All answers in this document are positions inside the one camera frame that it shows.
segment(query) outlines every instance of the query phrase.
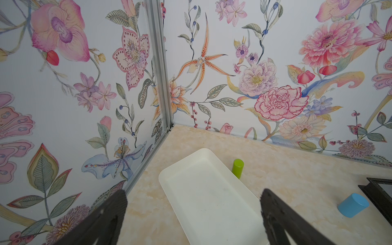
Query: beige table surface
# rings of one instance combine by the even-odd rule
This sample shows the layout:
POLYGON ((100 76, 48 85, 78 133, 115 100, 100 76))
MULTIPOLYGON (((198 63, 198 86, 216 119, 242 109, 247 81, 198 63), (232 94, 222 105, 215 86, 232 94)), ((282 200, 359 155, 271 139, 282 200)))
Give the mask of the beige table surface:
POLYGON ((119 245, 189 244, 158 181, 166 167, 208 148, 231 169, 245 162, 241 181, 255 195, 275 192, 312 226, 337 245, 392 244, 392 226, 370 201, 353 218, 336 208, 366 177, 392 178, 392 169, 270 145, 264 142, 176 125, 128 195, 119 245))

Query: blue block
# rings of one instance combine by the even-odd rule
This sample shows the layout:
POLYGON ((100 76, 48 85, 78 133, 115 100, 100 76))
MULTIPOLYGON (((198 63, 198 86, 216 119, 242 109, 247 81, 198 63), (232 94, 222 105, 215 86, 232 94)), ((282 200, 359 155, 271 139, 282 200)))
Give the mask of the blue block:
POLYGON ((369 202, 363 196, 353 193, 338 205, 338 210, 346 217, 352 218, 357 213, 369 207, 369 202))

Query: white tray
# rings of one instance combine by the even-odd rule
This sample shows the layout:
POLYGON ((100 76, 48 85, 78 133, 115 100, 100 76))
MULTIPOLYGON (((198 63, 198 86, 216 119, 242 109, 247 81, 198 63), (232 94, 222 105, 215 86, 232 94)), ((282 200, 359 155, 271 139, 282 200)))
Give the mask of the white tray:
POLYGON ((159 182, 191 245, 268 244, 258 198, 209 149, 167 167, 159 182))

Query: pink carnation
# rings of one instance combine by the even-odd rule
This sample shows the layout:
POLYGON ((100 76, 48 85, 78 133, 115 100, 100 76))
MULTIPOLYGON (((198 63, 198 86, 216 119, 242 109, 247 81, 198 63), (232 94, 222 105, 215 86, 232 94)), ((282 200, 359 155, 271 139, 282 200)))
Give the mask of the pink carnation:
POLYGON ((303 62, 311 67, 321 67, 337 63, 347 57, 359 45, 360 34, 364 25, 355 26, 355 20, 335 21, 328 29, 328 24, 314 30, 302 41, 300 54, 305 54, 303 62))
POLYGON ((254 108, 264 118, 278 121, 282 118, 291 119, 302 113, 308 104, 309 96, 302 97, 301 88, 292 89, 289 85, 271 88, 261 94, 254 108))

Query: wall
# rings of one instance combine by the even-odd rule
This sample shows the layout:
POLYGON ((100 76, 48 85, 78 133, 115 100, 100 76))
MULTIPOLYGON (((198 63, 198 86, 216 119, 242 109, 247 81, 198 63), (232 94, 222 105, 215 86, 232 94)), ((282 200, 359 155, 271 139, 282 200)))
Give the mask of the wall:
POLYGON ((165 2, 174 122, 392 167, 391 4, 165 2))
POLYGON ((163 129, 144 4, 28 5, 0 3, 0 241, 49 245, 135 176, 163 129))

